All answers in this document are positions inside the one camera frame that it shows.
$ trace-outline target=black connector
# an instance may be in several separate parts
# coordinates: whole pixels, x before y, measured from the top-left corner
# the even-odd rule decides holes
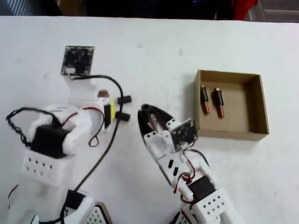
[[[130,118],[131,118],[131,115],[128,114],[128,113],[124,113],[124,112],[120,113],[119,111],[117,111],[117,112],[115,113],[115,117],[116,117],[117,119],[120,119],[120,120],[123,120],[123,121],[129,121]]]
[[[132,98],[131,98],[131,96],[125,96],[125,97],[123,97],[123,99],[122,99],[122,103],[123,103],[123,104],[131,103],[131,102],[132,102]],[[120,97],[117,98],[117,103],[118,103],[118,104],[121,104],[121,98],[120,98]]]

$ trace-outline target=yellow component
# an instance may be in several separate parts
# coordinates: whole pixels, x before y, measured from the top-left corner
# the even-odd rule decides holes
[[[110,117],[111,120],[115,118],[115,100],[114,98],[110,98]]]

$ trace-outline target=robotic arm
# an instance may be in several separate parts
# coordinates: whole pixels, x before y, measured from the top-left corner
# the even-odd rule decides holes
[[[69,189],[76,149],[82,142],[98,140],[107,99],[82,104],[77,100],[75,105],[50,105],[44,110],[22,108],[46,114],[29,129],[19,183],[10,197],[7,224],[81,224],[91,218],[95,224],[110,223],[103,205],[92,195]],[[16,132],[21,132],[10,121],[15,114],[12,112],[7,119]],[[66,209],[72,213],[65,217]]]
[[[198,139],[193,119],[182,123],[165,111],[144,104],[138,111],[138,122],[146,148],[174,193],[181,194],[182,207],[173,224],[243,223],[201,153],[190,149]]]

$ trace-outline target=perforated bracket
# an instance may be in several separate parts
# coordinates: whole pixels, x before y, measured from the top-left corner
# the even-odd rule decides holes
[[[50,186],[59,186],[71,172],[73,156],[54,159],[26,149],[21,174]]]
[[[200,223],[219,222],[221,215],[230,217],[231,221],[234,217],[231,210],[234,210],[227,193],[223,189],[219,189],[201,201],[195,204],[193,208],[200,217]]]

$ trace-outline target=black cable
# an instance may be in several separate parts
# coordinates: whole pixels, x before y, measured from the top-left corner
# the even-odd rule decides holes
[[[15,115],[21,113],[22,111],[35,111],[35,112],[39,112],[39,113],[44,113],[44,114],[47,114],[47,115],[51,115],[53,120],[52,120],[52,124],[54,126],[60,126],[60,122],[58,120],[58,118],[51,112],[48,112],[48,111],[44,111],[44,110],[41,110],[41,109],[37,109],[37,108],[33,108],[33,107],[22,107],[18,110],[14,110],[12,111],[9,115],[6,116],[6,120],[8,121],[8,124],[11,126],[11,128],[21,136],[21,141],[22,143],[26,146],[26,147],[30,147],[31,146],[31,142],[28,142],[27,141],[27,138],[26,136],[24,135],[24,133],[22,132],[21,128],[20,127],[17,127],[14,125],[14,123],[11,121],[11,118],[14,117]]]
[[[78,75],[71,75],[71,76],[77,76],[75,78],[73,78],[72,80],[85,80],[85,79],[92,79],[92,78],[105,78],[105,79],[109,79],[110,81],[114,82],[118,89],[120,90],[121,93],[121,104],[120,104],[120,113],[122,113],[122,106],[123,106],[123,92],[122,92],[122,88],[119,85],[119,83],[114,80],[113,78],[109,77],[109,76],[105,76],[105,75],[94,75],[94,76],[78,76]],[[87,173],[87,175],[82,179],[82,181],[78,184],[78,186],[74,189],[75,192],[77,192],[80,187],[84,184],[84,182],[89,178],[89,176],[95,171],[95,169],[98,167],[98,165],[102,162],[102,160],[105,158],[105,156],[107,155],[108,151],[110,150],[113,142],[114,142],[114,138],[118,129],[118,125],[120,123],[120,119],[117,118],[116,119],[116,124],[115,124],[115,128],[111,137],[111,140],[109,142],[109,145],[107,146],[106,150],[104,151],[103,155],[100,157],[100,159],[96,162],[96,164],[93,166],[93,168]]]
[[[10,198],[11,194],[14,192],[14,190],[17,189],[18,186],[19,186],[19,184],[15,185],[15,186],[10,190],[10,192],[9,192],[9,194],[8,194],[8,209],[10,209],[9,198]]]
[[[195,153],[200,154],[201,157],[202,157],[202,158],[204,159],[204,161],[206,162],[206,164],[210,167],[209,163],[207,162],[207,159],[206,159],[205,155],[203,155],[202,152],[200,152],[200,151],[198,151],[198,150],[196,150],[196,149],[192,149],[192,148],[190,148],[189,150],[192,151],[192,152],[195,152]]]
[[[33,216],[33,218],[32,218],[32,220],[31,220],[30,224],[33,224],[33,220],[35,219],[35,217],[36,217],[36,214]]]

